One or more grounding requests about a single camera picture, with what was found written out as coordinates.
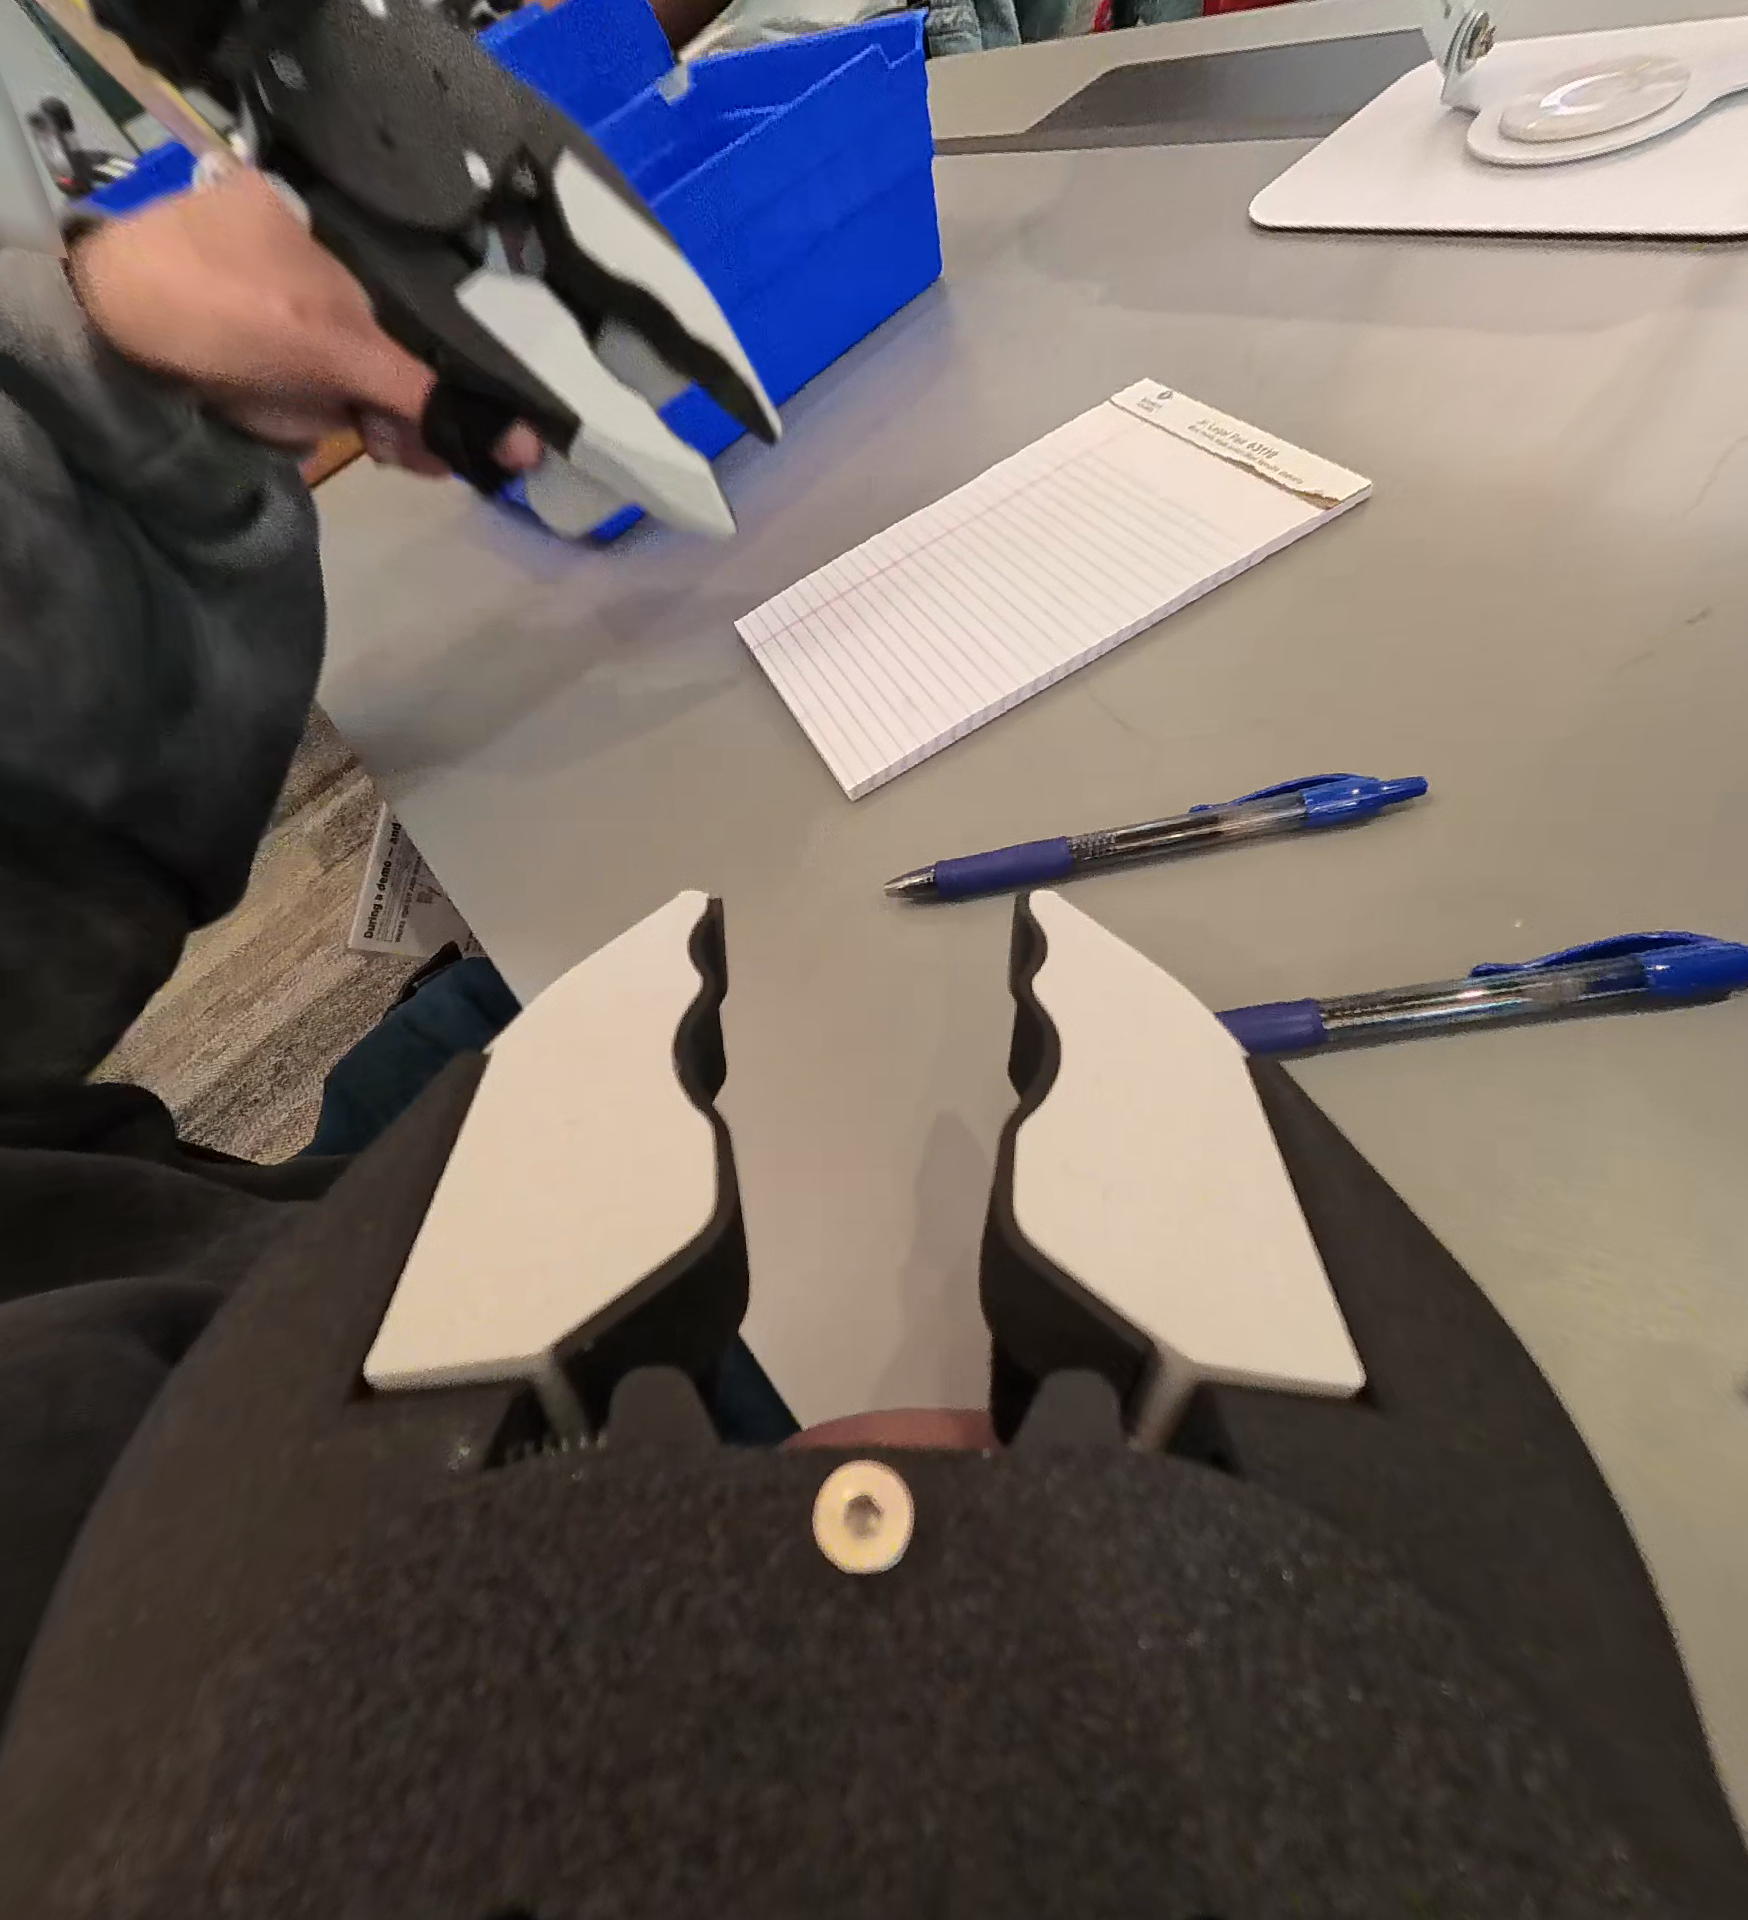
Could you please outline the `dark grey desk mat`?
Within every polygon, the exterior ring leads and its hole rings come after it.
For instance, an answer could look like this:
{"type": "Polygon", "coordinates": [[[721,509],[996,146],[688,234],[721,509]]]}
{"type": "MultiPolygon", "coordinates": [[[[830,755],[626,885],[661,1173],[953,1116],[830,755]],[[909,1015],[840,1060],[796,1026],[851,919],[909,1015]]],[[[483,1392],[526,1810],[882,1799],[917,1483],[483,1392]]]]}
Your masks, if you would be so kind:
{"type": "Polygon", "coordinates": [[[1029,130],[935,135],[935,151],[988,156],[1321,139],[1423,64],[1412,32],[1361,35],[1144,60],[1102,73],[1029,130]]]}

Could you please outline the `blue plastic bin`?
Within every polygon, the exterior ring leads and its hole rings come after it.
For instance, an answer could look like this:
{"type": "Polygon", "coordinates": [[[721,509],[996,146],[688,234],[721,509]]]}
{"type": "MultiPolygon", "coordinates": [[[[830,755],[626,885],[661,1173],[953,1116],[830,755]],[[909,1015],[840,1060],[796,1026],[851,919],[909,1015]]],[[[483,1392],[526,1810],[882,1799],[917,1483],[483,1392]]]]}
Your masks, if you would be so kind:
{"type": "Polygon", "coordinates": [[[772,403],[940,277],[922,10],[687,66],[642,2],[524,6],[477,45],[642,193],[772,403]]]}
{"type": "Polygon", "coordinates": [[[196,156],[179,141],[167,141],[142,154],[123,173],[96,183],[89,193],[74,199],[71,211],[95,220],[127,218],[151,204],[190,191],[194,180],[196,156]]]}

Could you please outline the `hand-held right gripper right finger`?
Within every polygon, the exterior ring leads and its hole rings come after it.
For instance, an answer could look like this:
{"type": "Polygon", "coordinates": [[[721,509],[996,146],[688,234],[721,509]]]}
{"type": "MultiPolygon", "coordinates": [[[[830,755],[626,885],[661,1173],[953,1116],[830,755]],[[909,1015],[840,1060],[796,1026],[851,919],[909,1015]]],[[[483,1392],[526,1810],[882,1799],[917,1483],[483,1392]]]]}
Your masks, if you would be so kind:
{"type": "Polygon", "coordinates": [[[983,1222],[988,1416],[1068,1399],[1146,1453],[1223,1451],[1223,1397],[1361,1408],[1368,1368],[1252,1063],[1162,965],[1018,898],[1008,1116],[983,1222]]]}

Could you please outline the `blue pen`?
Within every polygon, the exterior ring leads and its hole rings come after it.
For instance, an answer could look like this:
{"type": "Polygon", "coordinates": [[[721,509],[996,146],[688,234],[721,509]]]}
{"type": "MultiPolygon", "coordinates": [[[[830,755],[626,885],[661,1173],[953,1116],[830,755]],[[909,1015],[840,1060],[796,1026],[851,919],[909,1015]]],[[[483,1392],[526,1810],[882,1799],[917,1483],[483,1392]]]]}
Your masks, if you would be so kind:
{"type": "Polygon", "coordinates": [[[1218,1012],[1218,1022],[1246,1053],[1274,1057],[1708,1004],[1742,992],[1748,992],[1748,942],[1691,930],[1648,930],[1527,961],[1486,961],[1454,979],[1238,1005],[1218,1012]]]}
{"type": "Polygon", "coordinates": [[[1224,803],[1117,829],[1046,836],[940,858],[887,880],[887,896],[950,905],[1063,883],[1087,872],[1144,866],[1295,833],[1352,829],[1429,793],[1422,775],[1320,774],[1256,790],[1224,803]]]}

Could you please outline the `person's left forearm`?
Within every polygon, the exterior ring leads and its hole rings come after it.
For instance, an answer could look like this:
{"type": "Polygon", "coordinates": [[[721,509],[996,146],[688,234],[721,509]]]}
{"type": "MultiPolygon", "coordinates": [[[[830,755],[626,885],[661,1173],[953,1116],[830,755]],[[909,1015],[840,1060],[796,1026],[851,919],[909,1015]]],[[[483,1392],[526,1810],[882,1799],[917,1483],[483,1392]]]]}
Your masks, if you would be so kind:
{"type": "Polygon", "coordinates": [[[0,1102],[84,1083],[238,902],[323,648],[296,468],[0,250],[0,1102]]]}

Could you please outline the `white lined notepad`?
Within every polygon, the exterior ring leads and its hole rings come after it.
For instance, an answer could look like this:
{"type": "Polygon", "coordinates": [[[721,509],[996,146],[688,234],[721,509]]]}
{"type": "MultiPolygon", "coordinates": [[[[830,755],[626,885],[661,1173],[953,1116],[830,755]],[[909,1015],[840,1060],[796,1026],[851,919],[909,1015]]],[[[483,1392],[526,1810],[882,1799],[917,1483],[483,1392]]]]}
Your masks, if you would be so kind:
{"type": "Polygon", "coordinates": [[[1372,498],[1136,380],[735,620],[850,802],[1372,498]]]}

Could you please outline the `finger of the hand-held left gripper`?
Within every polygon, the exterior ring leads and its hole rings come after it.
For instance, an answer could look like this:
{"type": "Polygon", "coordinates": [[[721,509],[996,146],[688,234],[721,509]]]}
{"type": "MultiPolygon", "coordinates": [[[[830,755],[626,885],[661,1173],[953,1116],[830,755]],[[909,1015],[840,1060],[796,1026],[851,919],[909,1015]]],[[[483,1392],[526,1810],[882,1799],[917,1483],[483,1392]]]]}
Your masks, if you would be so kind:
{"type": "Polygon", "coordinates": [[[609,370],[576,318],[539,282],[476,273],[455,292],[463,310],[527,374],[545,411],[575,419],[564,452],[541,426],[541,463],[526,476],[526,502],[549,530],[593,536],[629,512],[681,531],[730,541],[735,522],[709,461],[681,441],[646,396],[609,370]]]}
{"type": "Polygon", "coordinates": [[[539,154],[543,279],[607,370],[655,409],[697,393],[766,443],[781,422],[692,262],[588,141],[539,154]]]}

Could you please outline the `white document stand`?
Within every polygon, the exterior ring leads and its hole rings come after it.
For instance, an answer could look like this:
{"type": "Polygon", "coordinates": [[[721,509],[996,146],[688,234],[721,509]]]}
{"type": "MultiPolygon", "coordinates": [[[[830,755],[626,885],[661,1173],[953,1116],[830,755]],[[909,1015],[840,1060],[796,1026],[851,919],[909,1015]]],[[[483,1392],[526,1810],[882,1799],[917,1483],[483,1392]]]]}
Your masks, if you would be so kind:
{"type": "Polygon", "coordinates": [[[1261,190],[1254,228],[1748,239],[1748,4],[1432,4],[1425,37],[1261,190]]]}

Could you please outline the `printed floor sheet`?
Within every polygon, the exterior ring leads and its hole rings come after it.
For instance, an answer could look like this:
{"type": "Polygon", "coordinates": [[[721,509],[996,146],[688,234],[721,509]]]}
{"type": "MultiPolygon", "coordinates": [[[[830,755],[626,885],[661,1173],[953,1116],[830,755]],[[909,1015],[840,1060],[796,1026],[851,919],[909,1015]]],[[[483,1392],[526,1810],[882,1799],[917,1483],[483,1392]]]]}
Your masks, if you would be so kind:
{"type": "Polygon", "coordinates": [[[381,802],[346,949],[355,958],[429,961],[448,948],[466,959],[477,938],[394,811],[381,802]]]}

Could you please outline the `person's left hand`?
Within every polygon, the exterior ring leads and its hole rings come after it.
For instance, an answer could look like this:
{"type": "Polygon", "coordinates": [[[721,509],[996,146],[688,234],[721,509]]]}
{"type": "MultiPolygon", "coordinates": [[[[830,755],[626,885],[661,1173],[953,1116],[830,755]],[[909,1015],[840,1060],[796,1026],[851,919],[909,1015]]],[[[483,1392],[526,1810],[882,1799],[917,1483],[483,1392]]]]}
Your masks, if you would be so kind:
{"type": "Polygon", "coordinates": [[[378,466],[448,476],[424,440],[435,372],[254,170],[89,228],[73,299],[120,356],[299,463],[351,438],[378,466]]]}

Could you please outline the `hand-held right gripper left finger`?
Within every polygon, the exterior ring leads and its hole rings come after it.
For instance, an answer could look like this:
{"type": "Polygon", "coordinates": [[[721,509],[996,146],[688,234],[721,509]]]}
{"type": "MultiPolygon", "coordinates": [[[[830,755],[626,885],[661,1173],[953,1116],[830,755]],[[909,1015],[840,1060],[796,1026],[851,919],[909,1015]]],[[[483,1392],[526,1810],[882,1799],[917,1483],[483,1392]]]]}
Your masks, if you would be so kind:
{"type": "Polygon", "coordinates": [[[526,1004],[476,1093],[361,1378],[509,1386],[568,1443],[659,1368],[706,1397],[747,1312],[724,902],[679,893],[526,1004]]]}

